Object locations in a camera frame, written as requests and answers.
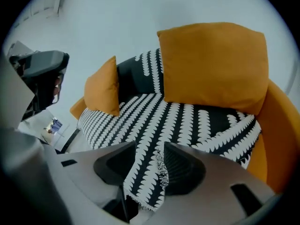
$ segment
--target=sofa seat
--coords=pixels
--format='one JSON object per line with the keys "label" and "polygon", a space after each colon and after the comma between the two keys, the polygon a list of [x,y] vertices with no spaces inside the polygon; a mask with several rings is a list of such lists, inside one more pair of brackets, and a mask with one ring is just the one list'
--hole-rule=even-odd
{"label": "sofa seat", "polygon": [[261,132],[253,115],[228,108],[167,103],[159,93],[128,97],[120,104],[119,117],[86,108],[78,127],[92,149],[136,141],[135,163],[124,190],[152,211],[164,201],[156,161],[164,142],[218,154],[246,168]]}

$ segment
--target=white wall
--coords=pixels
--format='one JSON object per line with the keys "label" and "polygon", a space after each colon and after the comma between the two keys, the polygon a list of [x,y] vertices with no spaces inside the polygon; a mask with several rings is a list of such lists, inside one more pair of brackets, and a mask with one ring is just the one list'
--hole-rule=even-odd
{"label": "white wall", "polygon": [[298,50],[286,24],[267,0],[65,0],[59,17],[35,15],[12,30],[4,44],[20,40],[33,50],[70,54],[58,119],[75,119],[70,107],[108,58],[117,62],[159,46],[158,30],[189,23],[233,22],[265,34],[270,78],[285,90]]}

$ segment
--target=sofa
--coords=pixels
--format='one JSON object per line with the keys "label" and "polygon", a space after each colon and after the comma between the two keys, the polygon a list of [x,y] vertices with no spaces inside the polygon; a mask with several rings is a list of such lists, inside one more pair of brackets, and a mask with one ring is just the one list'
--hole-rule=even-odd
{"label": "sofa", "polygon": [[271,80],[254,116],[226,107],[166,102],[160,48],[120,63],[117,75],[119,116],[88,109],[84,98],[70,112],[92,149],[137,142],[124,191],[143,207],[156,211],[164,201],[167,181],[159,174],[156,155],[166,141],[236,161],[276,193],[284,191],[299,158],[300,115]]}

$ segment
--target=orange pillow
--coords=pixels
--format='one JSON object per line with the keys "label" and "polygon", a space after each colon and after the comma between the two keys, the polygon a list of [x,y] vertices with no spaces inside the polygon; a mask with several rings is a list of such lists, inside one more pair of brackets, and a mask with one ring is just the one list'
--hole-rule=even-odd
{"label": "orange pillow", "polygon": [[157,35],[166,102],[259,113],[269,81],[262,33],[216,22],[172,28]]}
{"label": "orange pillow", "polygon": [[118,92],[116,57],[113,56],[87,79],[84,87],[84,101],[90,110],[119,116]]}

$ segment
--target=black and white blanket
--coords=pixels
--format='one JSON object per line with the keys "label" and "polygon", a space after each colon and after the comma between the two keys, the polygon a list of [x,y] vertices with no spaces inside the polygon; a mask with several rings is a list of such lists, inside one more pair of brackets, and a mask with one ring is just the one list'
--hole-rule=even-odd
{"label": "black and white blanket", "polygon": [[165,141],[218,154],[247,167],[261,131],[253,115],[233,109],[167,103],[140,94],[120,104],[120,116],[85,109],[78,121],[88,144],[103,148],[136,141],[135,163],[124,182],[127,195],[156,211],[164,201],[156,159]]}

